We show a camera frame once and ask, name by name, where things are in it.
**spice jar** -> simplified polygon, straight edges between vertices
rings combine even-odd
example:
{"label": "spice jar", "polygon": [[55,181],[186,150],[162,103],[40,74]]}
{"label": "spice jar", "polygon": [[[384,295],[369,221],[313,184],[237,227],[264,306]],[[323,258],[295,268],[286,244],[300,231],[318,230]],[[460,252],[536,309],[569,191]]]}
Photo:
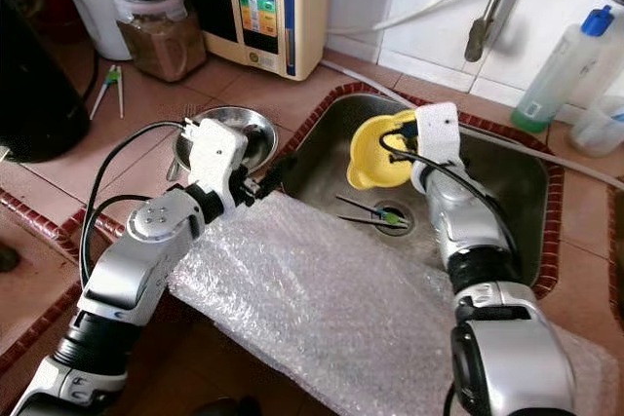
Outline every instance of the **spice jar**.
{"label": "spice jar", "polygon": [[117,25],[136,68],[175,82],[206,61],[202,31],[184,0],[115,0]]}

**yellow cup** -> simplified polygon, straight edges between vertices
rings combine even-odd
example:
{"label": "yellow cup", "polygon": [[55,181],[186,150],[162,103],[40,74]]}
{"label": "yellow cup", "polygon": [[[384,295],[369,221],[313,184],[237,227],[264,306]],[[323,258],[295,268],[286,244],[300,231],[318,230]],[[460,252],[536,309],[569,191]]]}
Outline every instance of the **yellow cup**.
{"label": "yellow cup", "polygon": [[[414,119],[415,112],[406,110],[394,116],[375,116],[364,122],[351,139],[351,162],[347,169],[349,184],[364,190],[397,187],[410,180],[411,162],[390,163],[390,152],[379,145],[379,138]],[[388,135],[385,141],[399,150],[407,150],[400,135]]]}

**blue bottle cap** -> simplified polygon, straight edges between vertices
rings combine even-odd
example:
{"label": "blue bottle cap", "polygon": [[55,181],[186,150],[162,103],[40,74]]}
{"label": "blue bottle cap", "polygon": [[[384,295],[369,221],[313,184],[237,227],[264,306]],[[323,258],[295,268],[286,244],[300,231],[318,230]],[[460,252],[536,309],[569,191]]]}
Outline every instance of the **blue bottle cap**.
{"label": "blue bottle cap", "polygon": [[602,36],[613,21],[611,6],[605,5],[601,10],[592,10],[581,26],[581,31],[588,36]]}

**bubble wrap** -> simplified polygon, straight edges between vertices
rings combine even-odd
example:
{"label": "bubble wrap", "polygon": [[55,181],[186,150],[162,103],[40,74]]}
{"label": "bubble wrap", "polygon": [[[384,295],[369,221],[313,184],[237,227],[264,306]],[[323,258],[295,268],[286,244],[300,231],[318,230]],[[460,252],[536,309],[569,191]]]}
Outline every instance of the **bubble wrap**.
{"label": "bubble wrap", "polygon": [[[447,275],[282,194],[217,220],[173,295],[344,416],[441,414],[454,325]],[[561,331],[578,415],[614,414],[616,361]],[[454,414],[465,414],[454,406]]]}

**metal bowl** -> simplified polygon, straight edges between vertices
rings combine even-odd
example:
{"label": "metal bowl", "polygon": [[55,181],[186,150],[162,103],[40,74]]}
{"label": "metal bowl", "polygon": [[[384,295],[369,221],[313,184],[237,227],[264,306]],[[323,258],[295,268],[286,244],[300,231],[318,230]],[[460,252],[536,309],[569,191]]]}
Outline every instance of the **metal bowl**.
{"label": "metal bowl", "polygon": [[[206,118],[217,119],[247,137],[247,150],[242,163],[250,173],[268,163],[277,151],[278,136],[275,126],[262,114],[244,107],[228,106],[209,109],[192,119],[199,122]],[[186,170],[190,170],[188,156],[192,146],[193,144],[184,138],[181,132],[174,140],[175,159]]]}

